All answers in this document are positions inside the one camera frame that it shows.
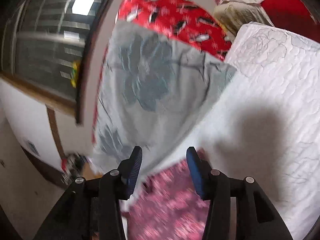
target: window frame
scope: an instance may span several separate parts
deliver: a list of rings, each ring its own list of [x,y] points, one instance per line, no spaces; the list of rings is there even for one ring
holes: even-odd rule
[[[41,88],[41,85],[34,85],[33,82],[27,81],[25,79],[22,79],[16,75],[16,47],[17,47],[17,30],[20,28],[23,19],[24,13],[27,8],[28,0],[18,0],[18,2],[13,5],[14,13],[11,11],[11,15],[7,14],[7,17],[5,17],[5,20],[2,22],[2,29],[1,29],[1,51],[0,51],[0,78],[2,78],[4,81],[10,83],[14,87],[18,88],[19,90],[23,91],[27,95],[45,103],[52,109],[59,110],[60,112],[63,112],[67,115],[72,115],[76,117],[76,120],[78,120],[77,116],[77,106],[80,105],[81,100],[81,89],[84,87],[82,86],[82,82],[84,79],[84,68],[86,66],[85,62],[88,62],[87,58],[88,55],[90,55],[90,49],[91,44],[94,43],[94,35],[99,28],[99,23],[102,19],[102,17],[105,15],[106,11],[108,10],[108,4],[111,3],[111,0],[102,0],[99,9],[97,10],[97,13],[95,15],[95,18],[93,20],[91,29],[89,31],[89,34],[86,38],[86,41],[79,41],[80,43],[84,43],[84,51],[82,55],[81,65],[80,65],[80,71],[79,71],[79,78],[78,78],[78,84],[76,88],[76,100],[72,101],[69,99],[64,98],[63,96],[60,96],[56,93],[52,93],[48,91],[47,89]],[[9,19],[14,17],[14,29],[12,33],[7,33],[6,28],[8,25]],[[4,71],[4,62],[3,62],[3,55],[4,55],[4,46],[5,46],[5,36],[9,35],[11,37],[11,43],[10,43],[10,70],[9,72]]]

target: sticker on wall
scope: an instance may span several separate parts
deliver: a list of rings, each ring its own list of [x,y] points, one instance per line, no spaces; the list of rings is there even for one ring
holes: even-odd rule
[[[38,153],[35,145],[34,145],[32,142],[30,142],[30,141],[28,141],[28,140],[26,140],[25,142],[26,142],[26,144],[29,146],[29,149],[31,150],[31,152],[32,152],[33,154],[40,156],[40,154]]]

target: white quilted mattress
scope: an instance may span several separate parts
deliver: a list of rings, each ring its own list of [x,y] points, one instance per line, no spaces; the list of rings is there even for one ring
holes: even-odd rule
[[[251,23],[226,62],[238,73],[158,169],[203,147],[215,169],[254,177],[301,240],[320,215],[320,44]]]

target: bed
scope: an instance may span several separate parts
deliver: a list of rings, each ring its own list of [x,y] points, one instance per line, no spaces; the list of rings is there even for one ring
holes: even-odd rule
[[[293,239],[320,214],[320,44],[286,30],[246,24],[225,62],[238,72],[206,117],[158,170],[203,147],[212,167],[253,176]]]
[[[166,15],[157,1],[121,5],[101,73],[92,162],[107,172],[140,145],[148,175],[185,158],[189,146],[203,147],[215,169],[254,177],[293,238],[303,239],[320,214],[320,44],[250,23],[229,50],[208,15],[189,32],[186,18],[156,24]],[[200,10],[170,1],[182,17]],[[221,39],[201,36],[195,28],[203,24]]]

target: floor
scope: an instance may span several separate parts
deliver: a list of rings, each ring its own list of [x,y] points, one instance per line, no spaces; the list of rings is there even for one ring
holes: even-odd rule
[[[0,205],[22,239],[31,240],[63,190],[31,164],[3,115],[0,145]]]

